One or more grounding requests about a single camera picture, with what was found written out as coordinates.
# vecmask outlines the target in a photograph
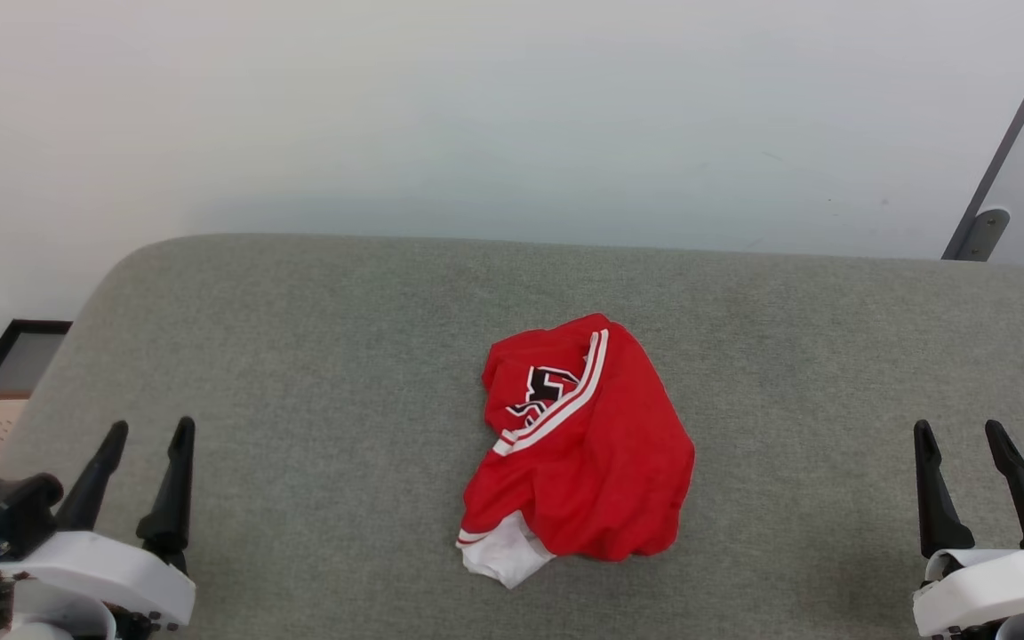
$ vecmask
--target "gray metal strip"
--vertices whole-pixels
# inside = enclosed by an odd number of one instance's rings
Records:
[[[1024,98],[1021,99],[1021,105],[1017,109],[1014,120],[1007,129],[1007,134],[1002,135],[1002,141],[998,144],[998,151],[994,152],[994,158],[991,159],[987,173],[979,182],[978,190],[974,191],[971,204],[967,206],[967,211],[963,214],[963,219],[959,220],[958,226],[954,227],[954,236],[951,236],[950,243],[946,244],[946,251],[942,253],[942,259],[958,259],[958,251],[962,250],[963,244],[967,243],[967,236],[971,233],[974,219],[979,215],[982,204],[987,200],[987,194],[990,193],[990,186],[993,185],[994,179],[998,178],[998,171],[1002,167],[1002,163],[1007,162],[1009,152],[1013,148],[1022,125],[1024,125]]]

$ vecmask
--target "black frame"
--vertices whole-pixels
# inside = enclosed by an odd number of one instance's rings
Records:
[[[65,336],[70,332],[71,325],[73,323],[65,319],[12,319],[0,339],[0,368],[3,367],[3,361],[7,359],[7,353],[10,353],[13,344],[16,343],[17,336],[24,334]]]

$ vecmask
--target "gray metal bracket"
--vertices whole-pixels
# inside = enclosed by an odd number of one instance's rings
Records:
[[[1007,230],[1008,224],[1009,211],[1004,208],[992,208],[976,215],[971,231],[967,234],[967,242],[963,243],[954,259],[985,262],[998,246],[998,240],[1002,237],[1002,231]]]

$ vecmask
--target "red fabric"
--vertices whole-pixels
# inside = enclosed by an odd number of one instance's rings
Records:
[[[558,556],[667,550],[694,445],[638,341],[589,315],[501,340],[481,376],[500,440],[464,492],[459,543],[520,510]]]

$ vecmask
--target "gray table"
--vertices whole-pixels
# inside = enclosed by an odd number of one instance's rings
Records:
[[[602,311],[697,447],[678,543],[554,560],[516,591],[453,547],[493,436],[488,345]],[[983,546],[1019,525],[986,418],[1024,454],[1024,268],[308,236],[146,247],[86,305],[0,474],[73,481],[131,425],[97,529],[135,542],[196,419],[184,637],[914,636],[911,425]]]

